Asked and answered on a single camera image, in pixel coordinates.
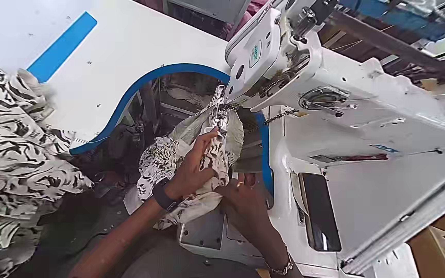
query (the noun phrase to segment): garment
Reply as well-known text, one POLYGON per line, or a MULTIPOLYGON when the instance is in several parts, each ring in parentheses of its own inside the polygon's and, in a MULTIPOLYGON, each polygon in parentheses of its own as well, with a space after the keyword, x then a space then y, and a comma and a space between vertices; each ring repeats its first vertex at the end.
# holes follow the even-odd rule
POLYGON ((65 192, 92 187, 76 167, 58 157, 68 153, 74 133, 42 123, 53 111, 45 91, 25 70, 9 76, 0 69, 0 277, 26 260, 18 254, 2 255, 17 242, 16 235, 26 234, 24 257, 31 256, 28 250, 34 250, 39 240, 37 220, 53 211, 41 207, 65 192))
MULTIPOLYGON (((195 138, 212 129, 210 121, 219 104, 221 99, 214 96, 207 107, 176 125, 169 136, 157 137, 145 150, 140 157, 137 188, 131 189, 124 199, 128 213, 132 214, 152 195, 155 184, 175 175, 183 158, 193 147, 195 138)), ((202 188, 187 196, 173 212, 158 221, 156 228, 165 229, 173 224, 189 222, 215 209, 219 204, 221 196, 213 190, 229 182, 229 167, 238 159, 243 146, 243 124, 236 111, 228 111, 227 120, 229 129, 226 136, 219 134, 212 139, 200 168, 212 167, 219 177, 211 178, 202 188)))

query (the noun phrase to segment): chain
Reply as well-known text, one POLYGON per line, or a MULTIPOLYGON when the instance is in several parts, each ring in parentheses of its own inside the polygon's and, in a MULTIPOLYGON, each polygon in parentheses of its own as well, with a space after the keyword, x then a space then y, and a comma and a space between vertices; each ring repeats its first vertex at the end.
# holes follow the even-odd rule
POLYGON ((285 112, 283 112, 283 113, 281 113, 281 114, 277 114, 277 115, 275 115, 274 117, 268 119, 268 120, 265 121, 263 124, 264 124, 264 125, 267 125, 267 124, 269 124, 270 122, 272 122, 273 120, 282 118, 282 117, 284 117, 284 116, 291 115, 291 114, 296 113, 296 112, 300 112, 300 110, 298 110, 298 109, 293 109, 293 110, 285 111, 285 112))

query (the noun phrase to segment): person's hand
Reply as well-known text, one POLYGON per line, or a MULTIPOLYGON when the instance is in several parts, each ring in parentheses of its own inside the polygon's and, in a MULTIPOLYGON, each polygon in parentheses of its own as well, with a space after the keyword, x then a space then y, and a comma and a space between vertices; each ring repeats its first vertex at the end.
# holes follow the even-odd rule
POLYGON ((200 170, 205 150, 211 144, 211 139, 217 135, 218 127, 214 127, 210 132, 197 136, 193 148, 186 154, 175 176, 166 185, 165 192, 168 197, 178 199, 194 193, 207 180, 217 176, 212 168, 200 170))
POLYGON ((229 222, 262 253, 270 267, 282 268, 288 262, 288 252, 269 220, 262 190, 235 179, 215 189, 224 197, 222 204, 229 222))

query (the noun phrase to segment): silver bracelet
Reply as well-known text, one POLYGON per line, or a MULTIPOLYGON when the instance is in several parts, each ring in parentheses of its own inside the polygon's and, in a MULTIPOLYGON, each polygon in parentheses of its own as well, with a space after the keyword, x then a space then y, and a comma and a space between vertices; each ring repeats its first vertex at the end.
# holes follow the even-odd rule
POLYGON ((289 251, 288 251, 288 247, 287 247, 287 246, 286 246, 286 252, 288 253, 288 263, 286 264, 286 266, 284 266, 283 269, 281 269, 281 270, 274 269, 274 268, 270 267, 269 264, 266 262, 267 267, 270 269, 270 271, 271 271, 273 274, 278 274, 278 275, 281 275, 281 276, 285 276, 285 275, 288 274, 288 272, 289 272, 290 270, 293 269, 293 261, 291 260, 291 255, 289 254, 289 251))

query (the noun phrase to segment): zebra print fabric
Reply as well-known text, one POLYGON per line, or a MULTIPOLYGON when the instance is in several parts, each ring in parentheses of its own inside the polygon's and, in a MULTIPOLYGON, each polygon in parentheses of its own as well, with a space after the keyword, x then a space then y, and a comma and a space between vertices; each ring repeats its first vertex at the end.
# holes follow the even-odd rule
MULTIPOLYGON (((16 234, 36 225, 43 204, 92 187, 76 167, 58 158, 68 154, 74 133, 43 123, 53 111, 45 93, 29 72, 10 76, 0 69, 0 252, 11 249, 16 234)), ((13 269, 16 261, 0 258, 0 272, 13 269)))
MULTIPOLYGON (((183 120, 169 136, 157 137, 144 151, 139 162, 141 176, 137 183, 138 190, 128 193, 138 194, 139 198, 125 196, 128 212, 133 213, 148 199, 152 195, 153 186, 160 180, 171 179, 183 157, 191 149, 195 138, 212 129, 209 127, 209 121, 215 111, 214 103, 213 99, 206 108, 183 120)), ((212 178, 201 189, 187 196, 173 212, 161 219, 155 228, 165 229, 173 224, 189 222, 215 209, 219 204, 221 196, 213 190, 229 182, 228 169, 240 156, 243 146, 243 124, 233 110, 228 112, 228 126, 230 130, 226 137, 217 136, 212 139, 200 166, 201 169, 212 167, 218 172, 219 178, 212 178)))

